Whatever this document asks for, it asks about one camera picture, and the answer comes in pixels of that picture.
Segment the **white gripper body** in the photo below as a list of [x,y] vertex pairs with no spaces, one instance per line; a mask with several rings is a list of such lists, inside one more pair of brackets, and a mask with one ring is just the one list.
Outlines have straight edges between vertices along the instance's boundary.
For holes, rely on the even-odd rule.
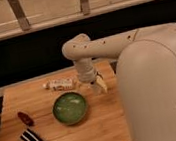
[[91,83],[96,79],[97,70],[92,64],[92,59],[84,58],[74,62],[77,78],[82,83]]

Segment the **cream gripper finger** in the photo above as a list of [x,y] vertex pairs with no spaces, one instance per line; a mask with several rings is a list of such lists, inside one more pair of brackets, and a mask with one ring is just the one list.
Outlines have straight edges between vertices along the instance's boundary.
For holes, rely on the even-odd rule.
[[93,89],[94,93],[95,94],[107,93],[108,87],[103,79],[103,76],[99,72],[97,72],[94,76],[95,77],[90,82],[91,88]]

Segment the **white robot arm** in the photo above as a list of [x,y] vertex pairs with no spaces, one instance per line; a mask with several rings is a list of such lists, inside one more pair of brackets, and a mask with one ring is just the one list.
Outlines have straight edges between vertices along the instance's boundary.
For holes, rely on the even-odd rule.
[[117,60],[116,80],[132,141],[176,141],[176,23],[97,40],[79,34],[64,43],[79,81],[94,83],[93,58]]

